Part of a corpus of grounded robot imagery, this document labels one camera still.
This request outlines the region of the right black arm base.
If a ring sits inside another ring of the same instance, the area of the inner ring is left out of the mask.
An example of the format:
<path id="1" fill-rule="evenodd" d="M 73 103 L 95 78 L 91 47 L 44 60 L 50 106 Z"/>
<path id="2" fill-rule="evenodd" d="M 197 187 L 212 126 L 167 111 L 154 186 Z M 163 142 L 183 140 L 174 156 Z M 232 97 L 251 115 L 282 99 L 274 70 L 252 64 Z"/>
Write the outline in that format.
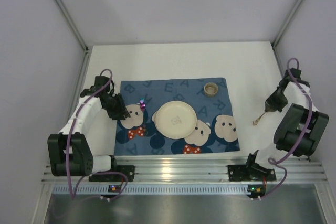
<path id="1" fill-rule="evenodd" d="M 258 151 L 250 153 L 245 164 L 228 165 L 230 182 L 262 182 L 277 180 L 274 169 L 266 169 L 256 163 Z"/>

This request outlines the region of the gold spoon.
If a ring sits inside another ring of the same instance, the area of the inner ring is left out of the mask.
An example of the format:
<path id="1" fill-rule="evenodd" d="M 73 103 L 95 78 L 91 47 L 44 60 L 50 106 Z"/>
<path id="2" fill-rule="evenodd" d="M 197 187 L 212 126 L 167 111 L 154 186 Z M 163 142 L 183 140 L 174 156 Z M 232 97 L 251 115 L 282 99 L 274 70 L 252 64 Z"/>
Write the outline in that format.
<path id="1" fill-rule="evenodd" d="M 265 115 L 265 113 L 266 111 L 264 111 L 257 119 L 253 121 L 253 126 L 256 126 L 259 123 L 260 119 Z"/>

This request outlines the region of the cream round plate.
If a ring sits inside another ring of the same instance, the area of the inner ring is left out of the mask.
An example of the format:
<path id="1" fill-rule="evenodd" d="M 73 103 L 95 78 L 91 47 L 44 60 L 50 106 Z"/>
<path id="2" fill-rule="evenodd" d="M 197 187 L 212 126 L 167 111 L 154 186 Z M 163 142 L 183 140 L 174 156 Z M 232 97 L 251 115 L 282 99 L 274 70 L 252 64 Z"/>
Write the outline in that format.
<path id="1" fill-rule="evenodd" d="M 156 129 L 165 137 L 174 140 L 189 136 L 197 125 L 194 109 L 182 101 L 162 105 L 155 113 Z"/>

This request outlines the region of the blue cartoon placemat cloth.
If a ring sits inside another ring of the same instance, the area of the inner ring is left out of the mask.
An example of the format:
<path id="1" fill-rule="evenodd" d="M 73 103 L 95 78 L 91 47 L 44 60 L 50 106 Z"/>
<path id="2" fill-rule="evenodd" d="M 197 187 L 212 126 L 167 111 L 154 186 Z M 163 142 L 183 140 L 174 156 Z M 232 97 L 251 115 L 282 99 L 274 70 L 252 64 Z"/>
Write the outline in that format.
<path id="1" fill-rule="evenodd" d="M 223 77 L 122 81 L 120 92 L 130 117 L 117 122 L 116 156 L 240 150 Z"/>

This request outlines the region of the small beige cup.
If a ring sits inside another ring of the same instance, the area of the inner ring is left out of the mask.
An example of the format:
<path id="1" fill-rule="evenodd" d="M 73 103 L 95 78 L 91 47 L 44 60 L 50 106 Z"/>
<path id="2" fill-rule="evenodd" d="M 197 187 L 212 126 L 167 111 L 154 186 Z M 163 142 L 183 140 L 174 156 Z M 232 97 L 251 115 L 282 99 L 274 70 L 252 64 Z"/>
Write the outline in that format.
<path id="1" fill-rule="evenodd" d="M 214 97 L 218 93 L 218 85 L 213 82 L 207 83 L 204 85 L 204 93 L 207 97 Z"/>

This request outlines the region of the iridescent purple fork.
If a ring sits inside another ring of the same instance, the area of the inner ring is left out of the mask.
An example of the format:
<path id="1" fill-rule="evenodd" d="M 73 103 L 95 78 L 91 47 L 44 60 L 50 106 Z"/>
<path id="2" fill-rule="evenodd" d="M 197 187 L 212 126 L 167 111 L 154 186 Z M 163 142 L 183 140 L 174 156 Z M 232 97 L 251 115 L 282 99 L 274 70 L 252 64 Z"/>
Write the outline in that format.
<path id="1" fill-rule="evenodd" d="M 139 100 L 139 103 L 140 103 L 140 110 L 142 111 L 142 114 L 143 114 L 143 123 L 142 123 L 143 132 L 144 132 L 144 136 L 146 136 L 147 135 L 147 129 L 146 129 L 147 111 L 146 111 L 145 100 L 141 98 Z"/>

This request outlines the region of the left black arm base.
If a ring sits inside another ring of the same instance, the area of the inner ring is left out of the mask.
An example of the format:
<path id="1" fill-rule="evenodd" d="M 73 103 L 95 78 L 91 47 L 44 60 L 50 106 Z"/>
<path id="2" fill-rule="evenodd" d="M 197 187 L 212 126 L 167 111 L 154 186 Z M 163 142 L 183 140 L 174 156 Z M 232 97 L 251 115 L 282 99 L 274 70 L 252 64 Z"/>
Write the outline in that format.
<path id="1" fill-rule="evenodd" d="M 135 177 L 134 165 L 122 165 L 117 162 L 114 156 L 97 156 L 98 162 L 94 160 L 90 182 L 132 182 Z"/>

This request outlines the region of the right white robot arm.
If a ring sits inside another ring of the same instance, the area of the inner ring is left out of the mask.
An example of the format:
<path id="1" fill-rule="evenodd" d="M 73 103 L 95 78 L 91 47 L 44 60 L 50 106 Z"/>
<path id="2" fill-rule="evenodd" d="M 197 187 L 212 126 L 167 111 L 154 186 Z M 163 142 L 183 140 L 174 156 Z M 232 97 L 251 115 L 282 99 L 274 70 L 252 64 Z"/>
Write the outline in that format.
<path id="1" fill-rule="evenodd" d="M 279 112 L 282 119 L 273 142 L 249 155 L 251 167 L 257 170 L 271 170 L 292 155 L 312 155 L 329 122 L 329 116 L 313 105 L 310 84 L 301 79 L 301 70 L 295 68 L 285 71 L 265 101 L 265 112 Z"/>

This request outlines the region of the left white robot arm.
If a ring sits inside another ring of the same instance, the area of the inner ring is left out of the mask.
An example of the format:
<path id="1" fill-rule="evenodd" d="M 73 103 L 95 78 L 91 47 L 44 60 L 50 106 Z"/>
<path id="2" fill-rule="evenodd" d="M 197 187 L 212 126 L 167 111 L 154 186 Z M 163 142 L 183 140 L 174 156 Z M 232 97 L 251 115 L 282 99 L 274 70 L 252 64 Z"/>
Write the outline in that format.
<path id="1" fill-rule="evenodd" d="M 51 172 L 54 176 L 89 176 L 114 170 L 111 155 L 94 155 L 86 139 L 95 117 L 105 110 L 112 120 L 130 117 L 121 94 L 114 94 L 111 78 L 96 76 L 84 89 L 67 124 L 47 140 Z"/>

